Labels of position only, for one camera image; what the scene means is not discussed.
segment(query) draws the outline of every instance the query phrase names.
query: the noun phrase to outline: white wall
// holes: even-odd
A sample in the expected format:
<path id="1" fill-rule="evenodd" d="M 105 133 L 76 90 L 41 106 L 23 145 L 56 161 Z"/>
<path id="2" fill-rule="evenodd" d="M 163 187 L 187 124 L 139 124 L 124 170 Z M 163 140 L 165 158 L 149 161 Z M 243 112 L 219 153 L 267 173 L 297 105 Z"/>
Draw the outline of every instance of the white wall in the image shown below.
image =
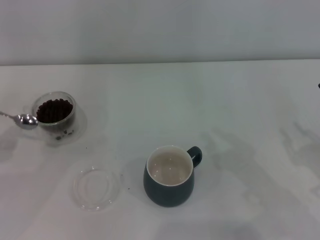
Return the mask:
<path id="1" fill-rule="evenodd" d="M 320 58 L 319 0 L 0 0 L 0 64 Z"/>

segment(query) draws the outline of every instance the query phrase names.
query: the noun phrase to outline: mug handle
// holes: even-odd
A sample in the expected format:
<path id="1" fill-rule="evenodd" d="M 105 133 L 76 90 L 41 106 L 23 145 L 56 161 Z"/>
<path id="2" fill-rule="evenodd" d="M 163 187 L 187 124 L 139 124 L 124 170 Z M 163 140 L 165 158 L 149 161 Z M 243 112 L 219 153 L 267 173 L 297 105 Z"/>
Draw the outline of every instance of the mug handle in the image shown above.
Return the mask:
<path id="1" fill-rule="evenodd" d="M 193 167 L 195 168 L 201 163 L 202 160 L 202 151 L 197 146 L 193 146 L 188 151 L 186 151 L 192 158 Z"/>

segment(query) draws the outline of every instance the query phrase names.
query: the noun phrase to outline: metal spoon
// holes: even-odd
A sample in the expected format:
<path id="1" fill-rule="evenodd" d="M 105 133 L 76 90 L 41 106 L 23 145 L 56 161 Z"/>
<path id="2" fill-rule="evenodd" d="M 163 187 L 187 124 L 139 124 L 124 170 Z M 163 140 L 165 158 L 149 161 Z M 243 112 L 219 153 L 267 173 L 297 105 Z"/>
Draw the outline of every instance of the metal spoon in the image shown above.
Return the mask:
<path id="1" fill-rule="evenodd" d="M 37 118 L 30 114 L 20 114 L 16 116 L 11 116 L 0 111 L 0 115 L 12 119 L 16 125 L 25 130 L 32 130 L 38 126 Z"/>

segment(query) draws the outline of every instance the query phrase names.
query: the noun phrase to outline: dark green mug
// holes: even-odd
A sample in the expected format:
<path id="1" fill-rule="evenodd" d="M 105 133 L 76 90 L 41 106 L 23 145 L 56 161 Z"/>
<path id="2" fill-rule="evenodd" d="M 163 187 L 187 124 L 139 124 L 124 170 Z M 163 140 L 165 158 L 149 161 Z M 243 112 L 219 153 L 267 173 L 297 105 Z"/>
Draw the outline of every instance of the dark green mug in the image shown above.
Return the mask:
<path id="1" fill-rule="evenodd" d="M 202 152 L 194 146 L 188 151 L 177 146 L 162 146 L 146 161 L 143 186 L 148 197 L 163 207 L 185 202 L 195 185 L 194 168 L 201 162 Z"/>

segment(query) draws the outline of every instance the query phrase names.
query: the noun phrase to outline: glass jar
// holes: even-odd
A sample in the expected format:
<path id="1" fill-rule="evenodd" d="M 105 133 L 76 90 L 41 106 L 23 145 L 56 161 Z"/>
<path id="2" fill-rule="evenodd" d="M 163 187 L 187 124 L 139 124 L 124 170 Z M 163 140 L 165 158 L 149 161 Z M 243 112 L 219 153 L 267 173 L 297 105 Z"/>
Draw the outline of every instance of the glass jar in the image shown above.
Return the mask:
<path id="1" fill-rule="evenodd" d="M 36 117 L 37 111 L 43 103 L 49 100 L 54 101 L 56 99 L 68 100 L 73 107 L 70 114 L 60 121 L 53 123 L 38 121 L 37 131 L 40 134 L 41 139 L 52 145 L 70 143 L 76 138 L 80 131 L 79 119 L 77 116 L 77 103 L 75 99 L 66 92 L 54 91 L 39 97 L 32 106 L 32 115 Z"/>

